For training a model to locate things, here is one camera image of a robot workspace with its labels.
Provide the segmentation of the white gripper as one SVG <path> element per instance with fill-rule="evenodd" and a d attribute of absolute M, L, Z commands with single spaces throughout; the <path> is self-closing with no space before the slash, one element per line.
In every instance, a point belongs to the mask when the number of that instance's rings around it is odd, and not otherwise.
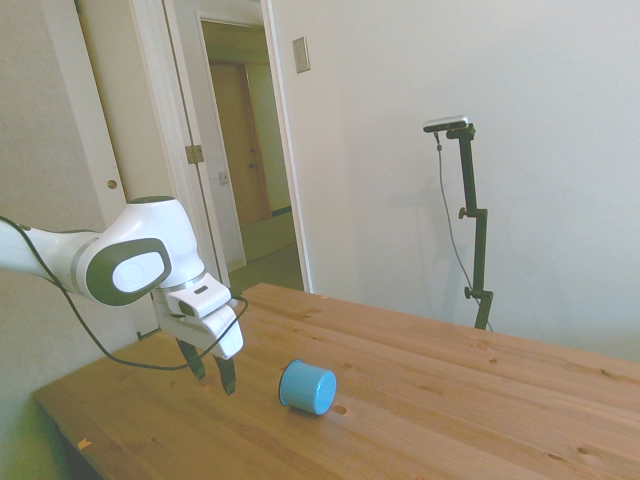
<path fill-rule="evenodd" d="M 154 304 L 159 326 L 178 338 L 179 349 L 193 375 L 202 380 L 206 369 L 196 349 L 211 353 L 223 390 L 231 396 L 237 385 L 234 359 L 244 340 L 233 306 L 237 303 L 226 288 L 195 288 L 173 292 L 156 289 Z"/>

